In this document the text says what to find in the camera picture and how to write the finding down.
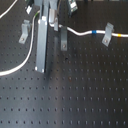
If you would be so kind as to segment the dark gripper body at top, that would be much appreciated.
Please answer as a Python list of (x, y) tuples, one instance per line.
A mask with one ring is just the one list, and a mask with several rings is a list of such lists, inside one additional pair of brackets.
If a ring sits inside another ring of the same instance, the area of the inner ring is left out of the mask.
[(32, 8), (33, 6), (46, 6), (52, 9), (57, 9), (62, 1), (63, 0), (25, 0), (26, 8)]

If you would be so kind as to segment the short silver gripper finger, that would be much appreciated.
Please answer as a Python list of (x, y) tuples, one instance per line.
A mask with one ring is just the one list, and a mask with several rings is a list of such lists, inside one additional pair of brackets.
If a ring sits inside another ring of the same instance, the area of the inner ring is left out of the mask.
[(54, 27), (55, 31), (58, 30), (57, 2), (58, 0), (50, 0), (49, 9), (49, 24)]

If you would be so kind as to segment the long silver gripper finger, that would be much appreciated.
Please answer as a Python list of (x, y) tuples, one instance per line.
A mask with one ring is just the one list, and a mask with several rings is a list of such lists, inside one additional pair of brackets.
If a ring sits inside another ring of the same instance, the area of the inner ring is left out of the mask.
[(45, 71), (47, 28), (48, 28), (49, 1), (42, 0), (40, 3), (40, 15), (38, 20), (37, 57), (35, 70)]

